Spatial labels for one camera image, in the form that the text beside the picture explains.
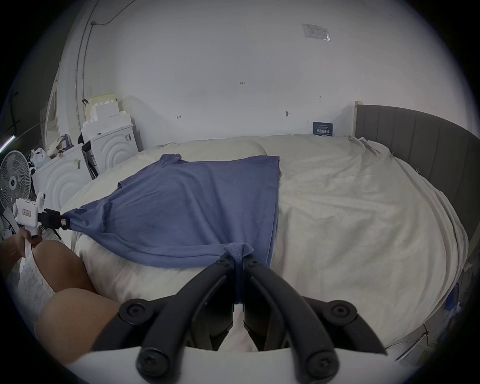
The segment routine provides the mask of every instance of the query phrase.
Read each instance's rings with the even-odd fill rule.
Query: white duvet
[[[439,308],[466,260],[467,235],[445,196],[385,146],[353,137],[170,143],[109,169],[63,211],[110,194],[165,153],[187,161],[280,156],[272,269],[303,296],[354,304],[384,344],[406,336]],[[119,302],[175,294],[201,270],[139,265],[84,234],[60,235],[82,258],[97,291]],[[256,350],[240,319],[237,308],[223,350]]]

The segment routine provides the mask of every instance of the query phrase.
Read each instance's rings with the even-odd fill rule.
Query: finger
[[[32,242],[32,235],[24,227],[21,227],[18,231],[19,235],[27,240],[29,243]]]
[[[42,240],[43,240],[42,235],[38,235],[32,238],[32,243],[31,243],[32,247],[35,248],[38,245],[38,243],[40,243]]]

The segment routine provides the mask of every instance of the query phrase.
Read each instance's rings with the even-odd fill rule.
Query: gray headboard
[[[411,109],[356,105],[354,135],[387,146],[452,203],[470,240],[480,221],[480,139]]]

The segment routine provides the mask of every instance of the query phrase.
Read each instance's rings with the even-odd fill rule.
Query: bed
[[[480,141],[420,112],[356,110],[355,134],[344,138],[239,137],[148,149],[93,180],[63,211],[111,193],[162,154],[180,153],[187,161],[279,156],[271,267],[304,296],[352,302],[388,345],[436,313],[460,277],[469,241],[472,246],[478,235]],[[131,263],[84,234],[60,235],[97,291],[119,302],[175,294],[201,271]],[[221,350],[256,350],[241,319],[237,306]]]

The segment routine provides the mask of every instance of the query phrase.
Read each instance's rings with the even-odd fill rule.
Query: black bolt
[[[307,362],[307,370],[317,379],[327,379],[338,372],[338,358],[334,352],[317,352]]]
[[[332,314],[335,317],[344,318],[350,314],[350,311],[344,305],[336,305],[335,307],[332,308]]]
[[[154,348],[143,348],[138,355],[137,370],[146,376],[160,377],[168,372],[168,358]]]
[[[127,313],[130,315],[130,316],[140,316],[142,315],[143,313],[145,312],[145,308],[143,305],[141,304],[133,304],[131,305],[130,307],[128,307],[127,309]]]

